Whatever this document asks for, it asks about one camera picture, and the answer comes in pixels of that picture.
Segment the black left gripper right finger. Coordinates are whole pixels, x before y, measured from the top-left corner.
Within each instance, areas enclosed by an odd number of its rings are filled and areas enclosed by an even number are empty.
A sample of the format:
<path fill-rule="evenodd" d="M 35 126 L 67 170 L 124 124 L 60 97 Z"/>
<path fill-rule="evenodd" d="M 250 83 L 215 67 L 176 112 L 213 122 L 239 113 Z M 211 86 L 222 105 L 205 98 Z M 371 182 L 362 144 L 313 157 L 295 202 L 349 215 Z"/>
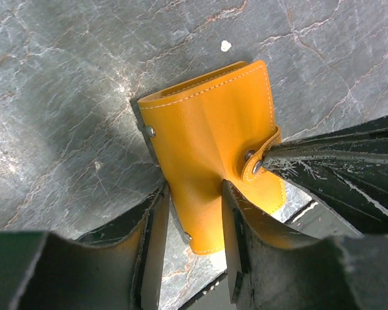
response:
<path fill-rule="evenodd" d="M 230 300 L 238 309 L 388 309 L 388 234 L 299 232 L 222 183 Z"/>

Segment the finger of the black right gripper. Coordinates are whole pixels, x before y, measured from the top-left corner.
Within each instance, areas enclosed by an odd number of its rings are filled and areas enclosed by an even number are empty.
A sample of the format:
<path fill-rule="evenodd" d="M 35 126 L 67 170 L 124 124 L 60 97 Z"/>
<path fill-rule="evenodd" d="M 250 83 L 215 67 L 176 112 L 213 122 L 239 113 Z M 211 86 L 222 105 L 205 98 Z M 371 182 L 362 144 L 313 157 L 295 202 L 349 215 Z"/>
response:
<path fill-rule="evenodd" d="M 388 234 L 388 160 L 274 156 L 263 167 L 300 188 L 362 234 Z"/>
<path fill-rule="evenodd" d="M 273 146 L 266 160 L 323 156 L 345 152 L 388 156 L 388 115 L 346 129 Z"/>

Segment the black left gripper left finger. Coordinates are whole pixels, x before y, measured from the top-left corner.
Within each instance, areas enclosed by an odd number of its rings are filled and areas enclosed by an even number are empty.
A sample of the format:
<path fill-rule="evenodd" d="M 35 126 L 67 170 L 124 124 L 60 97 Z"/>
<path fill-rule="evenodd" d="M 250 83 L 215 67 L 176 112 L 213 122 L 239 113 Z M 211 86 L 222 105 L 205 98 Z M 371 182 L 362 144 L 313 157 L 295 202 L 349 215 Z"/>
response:
<path fill-rule="evenodd" d="M 77 240 L 0 231 L 0 309 L 157 309 L 169 187 Z"/>

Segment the orange leather card holder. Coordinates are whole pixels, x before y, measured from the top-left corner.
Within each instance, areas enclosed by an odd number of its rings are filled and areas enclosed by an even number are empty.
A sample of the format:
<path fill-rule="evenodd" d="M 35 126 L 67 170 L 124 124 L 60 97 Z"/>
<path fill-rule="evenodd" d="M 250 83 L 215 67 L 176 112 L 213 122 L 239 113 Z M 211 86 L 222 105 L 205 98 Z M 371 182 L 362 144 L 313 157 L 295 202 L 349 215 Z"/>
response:
<path fill-rule="evenodd" d="M 224 249 L 224 180 L 268 214 L 285 204 L 284 181 L 261 166 L 281 141 L 264 61 L 214 70 L 140 98 L 138 107 L 193 253 Z"/>

